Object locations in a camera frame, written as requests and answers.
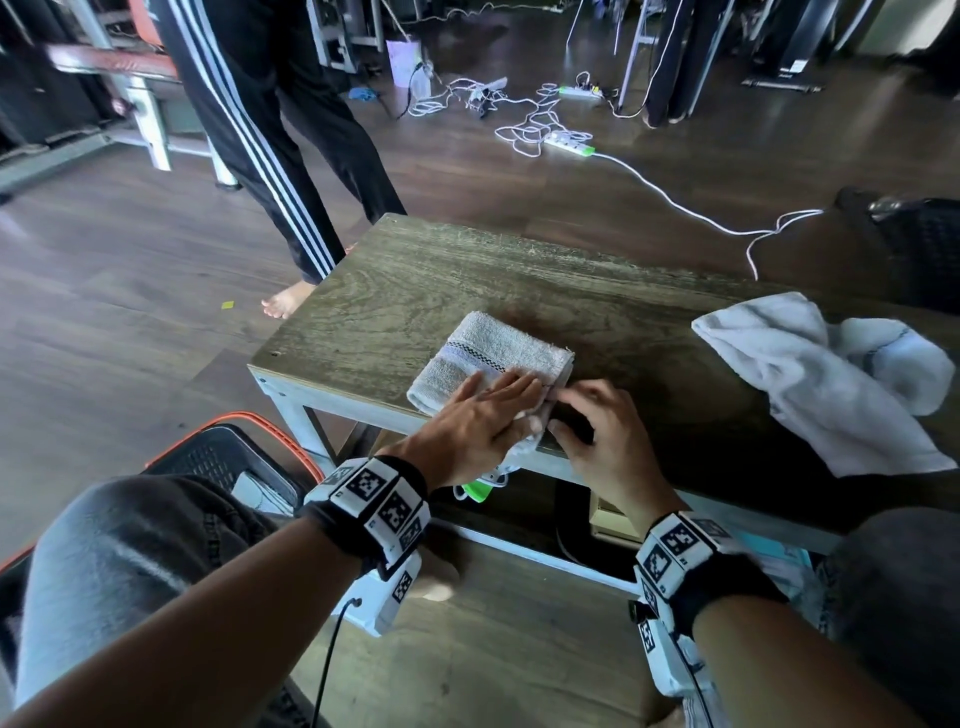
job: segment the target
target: white towel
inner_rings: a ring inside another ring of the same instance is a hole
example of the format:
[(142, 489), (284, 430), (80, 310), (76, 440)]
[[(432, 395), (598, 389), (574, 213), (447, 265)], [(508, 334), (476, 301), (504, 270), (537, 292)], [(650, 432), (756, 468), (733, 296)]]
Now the white towel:
[(486, 313), (473, 311), (417, 375), (407, 391), (407, 399), (423, 414), (433, 416), (474, 372), (484, 373), (481, 386), (485, 387), (511, 368), (536, 374), (544, 385), (543, 398), (536, 410), (528, 413), (537, 415), (543, 427), (514, 445), (504, 460), (504, 470), (515, 470), (512, 463), (535, 450), (543, 437), (553, 408), (552, 398), (547, 400), (546, 395), (552, 387), (562, 387), (570, 378), (573, 352), (535, 339)]
[(847, 319), (829, 326), (815, 303), (793, 292), (738, 303), (692, 325), (747, 383), (770, 395), (770, 414), (837, 477), (957, 467), (912, 416), (941, 405), (953, 363), (906, 324)]

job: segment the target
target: person's left hand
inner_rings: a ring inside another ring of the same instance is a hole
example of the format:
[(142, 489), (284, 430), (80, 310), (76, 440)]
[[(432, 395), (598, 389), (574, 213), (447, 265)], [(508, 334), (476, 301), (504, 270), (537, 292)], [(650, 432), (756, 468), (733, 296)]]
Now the person's left hand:
[(483, 374), (470, 376), (446, 406), (418, 432), (381, 450), (416, 466), (428, 491), (463, 485), (492, 470), (507, 450), (542, 424), (537, 417), (517, 417), (540, 402), (543, 385), (533, 375), (501, 375), (477, 392)]

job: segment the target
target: wristband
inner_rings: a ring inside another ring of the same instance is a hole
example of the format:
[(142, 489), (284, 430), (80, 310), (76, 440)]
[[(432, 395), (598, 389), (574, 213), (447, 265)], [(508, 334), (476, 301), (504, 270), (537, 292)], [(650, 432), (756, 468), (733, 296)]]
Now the wristband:
[(692, 637), (693, 622), (712, 602), (745, 595), (786, 597), (719, 523), (688, 511), (656, 522), (636, 555), (644, 601), (670, 634)]
[(426, 483), (393, 456), (348, 460), (311, 490), (297, 517), (313, 520), (344, 553), (390, 578), (417, 547), (430, 521)]

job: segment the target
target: hand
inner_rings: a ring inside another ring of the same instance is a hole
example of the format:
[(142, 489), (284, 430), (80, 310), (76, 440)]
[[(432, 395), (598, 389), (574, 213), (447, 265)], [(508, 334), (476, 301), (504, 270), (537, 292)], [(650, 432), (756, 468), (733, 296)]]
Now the hand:
[(420, 431), (378, 454), (416, 466), (428, 491), (463, 485), (493, 470), (507, 450), (540, 432), (540, 419), (517, 415), (540, 403), (543, 385), (533, 375), (508, 372), (478, 394), (482, 381), (480, 372), (470, 376)]
[(549, 429), (584, 483), (619, 508), (646, 536), (660, 516), (686, 506), (667, 483), (646, 427), (630, 394), (605, 379), (578, 381), (557, 392), (593, 426), (593, 443), (577, 437), (569, 426), (551, 420)]

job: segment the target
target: blue object on floor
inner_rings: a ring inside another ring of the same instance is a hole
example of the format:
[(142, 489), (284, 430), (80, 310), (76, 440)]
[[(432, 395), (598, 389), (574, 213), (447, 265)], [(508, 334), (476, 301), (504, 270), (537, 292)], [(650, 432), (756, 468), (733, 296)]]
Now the blue object on floor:
[(347, 94), (349, 99), (358, 99), (360, 101), (376, 101), (376, 91), (368, 86), (357, 86), (352, 88), (350, 93)]

